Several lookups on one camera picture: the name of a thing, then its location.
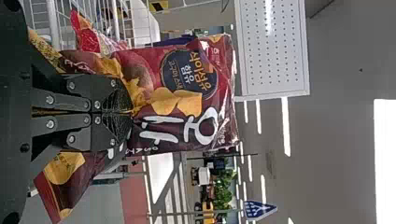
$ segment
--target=black circular label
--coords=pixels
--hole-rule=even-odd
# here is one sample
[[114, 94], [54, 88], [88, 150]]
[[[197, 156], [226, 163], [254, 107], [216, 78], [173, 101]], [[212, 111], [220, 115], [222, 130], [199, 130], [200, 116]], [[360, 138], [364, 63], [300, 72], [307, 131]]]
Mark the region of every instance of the black circular label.
[[161, 66], [163, 85], [170, 91], [201, 92], [210, 98], [218, 87], [218, 74], [198, 50], [176, 49], [165, 55]]

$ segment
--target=red snack bag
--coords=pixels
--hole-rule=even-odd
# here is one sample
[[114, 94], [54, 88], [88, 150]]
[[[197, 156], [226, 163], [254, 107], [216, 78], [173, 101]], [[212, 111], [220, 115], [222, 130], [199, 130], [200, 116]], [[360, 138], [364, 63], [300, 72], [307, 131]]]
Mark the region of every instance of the red snack bag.
[[70, 21], [76, 32], [78, 49], [101, 53], [102, 55], [108, 55], [116, 50], [128, 49], [126, 42], [117, 43], [93, 29], [91, 23], [75, 10], [70, 13]]
[[180, 47], [117, 51], [112, 57], [129, 79], [124, 82], [130, 94], [135, 94], [131, 156], [237, 143], [228, 35], [199, 38]]

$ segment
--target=blue sign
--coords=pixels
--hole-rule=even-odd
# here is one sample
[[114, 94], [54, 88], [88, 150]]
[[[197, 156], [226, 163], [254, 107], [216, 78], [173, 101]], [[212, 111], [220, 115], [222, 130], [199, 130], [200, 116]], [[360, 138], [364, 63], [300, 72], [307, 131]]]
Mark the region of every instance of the blue sign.
[[277, 207], [275, 205], [255, 201], [245, 201], [245, 214], [249, 221], [261, 220], [272, 215], [276, 211]]

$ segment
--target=screw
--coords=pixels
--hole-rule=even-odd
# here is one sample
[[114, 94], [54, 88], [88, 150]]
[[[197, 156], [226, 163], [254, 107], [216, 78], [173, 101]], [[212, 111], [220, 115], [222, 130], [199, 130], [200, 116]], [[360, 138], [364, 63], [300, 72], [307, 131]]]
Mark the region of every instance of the screw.
[[95, 119], [95, 124], [100, 124], [100, 122], [101, 122], [100, 117], [96, 117], [96, 119]]
[[74, 84], [74, 82], [69, 82], [69, 89], [73, 90], [76, 88], [76, 84]]
[[85, 117], [85, 118], [84, 118], [84, 123], [87, 124], [87, 123], [89, 123], [89, 122], [90, 122], [90, 118], [89, 118], [89, 117]]
[[21, 146], [21, 148], [20, 148], [21, 153], [26, 153], [26, 152], [28, 152], [29, 150], [30, 150], [30, 146], [29, 146], [29, 144], [27, 144], [27, 143], [23, 144], [23, 145]]
[[53, 105], [53, 102], [54, 102], [54, 101], [55, 101], [55, 100], [53, 99], [53, 97], [52, 97], [51, 95], [48, 95], [48, 96], [47, 96], [47, 98], [46, 98], [47, 104]]
[[53, 129], [53, 127], [55, 127], [55, 122], [52, 119], [50, 119], [49, 121], [47, 121], [47, 125], [46, 126], [49, 129]]
[[99, 101], [95, 101], [95, 108], [99, 109], [100, 108], [100, 102]]
[[68, 141], [69, 143], [74, 143], [76, 141], [76, 137], [74, 135], [70, 135]]

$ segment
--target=white wall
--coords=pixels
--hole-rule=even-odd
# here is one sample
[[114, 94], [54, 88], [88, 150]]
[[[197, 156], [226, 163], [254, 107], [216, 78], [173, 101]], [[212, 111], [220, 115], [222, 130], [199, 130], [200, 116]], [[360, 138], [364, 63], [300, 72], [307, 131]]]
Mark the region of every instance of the white wall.
[[233, 0], [223, 13], [221, 12], [221, 2], [210, 3], [198, 7], [186, 7], [174, 10], [166, 14], [156, 14], [155, 18], [160, 24], [162, 31], [187, 30], [191, 28], [206, 28], [211, 26], [222, 26], [234, 22]]

